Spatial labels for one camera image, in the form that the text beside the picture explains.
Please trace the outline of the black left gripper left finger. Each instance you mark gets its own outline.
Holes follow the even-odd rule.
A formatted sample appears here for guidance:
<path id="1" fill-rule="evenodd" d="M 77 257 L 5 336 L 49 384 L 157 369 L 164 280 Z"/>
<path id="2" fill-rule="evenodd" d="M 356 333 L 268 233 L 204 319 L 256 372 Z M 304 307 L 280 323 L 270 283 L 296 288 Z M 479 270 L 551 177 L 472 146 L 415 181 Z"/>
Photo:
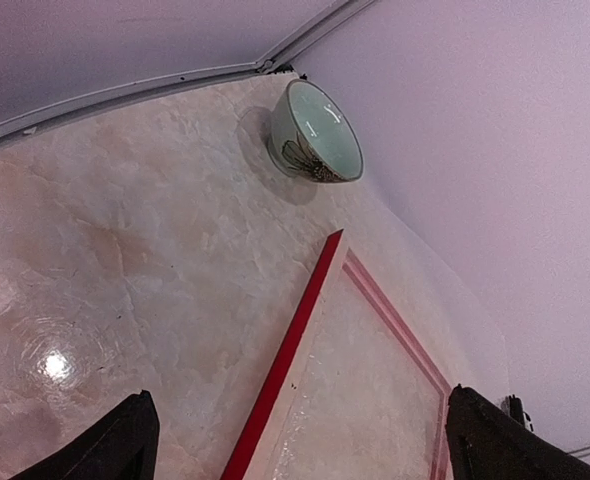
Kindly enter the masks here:
<path id="1" fill-rule="evenodd" d="M 17 479 L 152 479 L 159 417 L 151 393 L 131 394 L 68 445 Z"/>

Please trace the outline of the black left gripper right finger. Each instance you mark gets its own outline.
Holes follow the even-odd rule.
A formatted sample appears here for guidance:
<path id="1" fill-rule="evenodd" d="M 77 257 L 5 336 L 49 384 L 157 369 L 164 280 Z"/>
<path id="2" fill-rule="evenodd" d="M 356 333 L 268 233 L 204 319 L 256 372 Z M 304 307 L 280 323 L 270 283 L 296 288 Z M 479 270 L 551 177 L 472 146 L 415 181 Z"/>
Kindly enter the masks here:
<path id="1" fill-rule="evenodd" d="M 590 465 L 527 431 L 470 387 L 448 400 L 446 437 L 455 480 L 590 480 Z"/>

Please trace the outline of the red wooden picture frame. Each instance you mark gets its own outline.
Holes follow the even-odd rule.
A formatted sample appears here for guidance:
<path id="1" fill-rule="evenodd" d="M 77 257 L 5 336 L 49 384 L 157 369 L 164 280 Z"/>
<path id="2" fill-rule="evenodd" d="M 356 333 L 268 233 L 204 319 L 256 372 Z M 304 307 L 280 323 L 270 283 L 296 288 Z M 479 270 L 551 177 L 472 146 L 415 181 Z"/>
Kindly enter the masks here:
<path id="1" fill-rule="evenodd" d="M 450 386 L 336 231 L 224 468 L 226 479 L 444 479 Z"/>

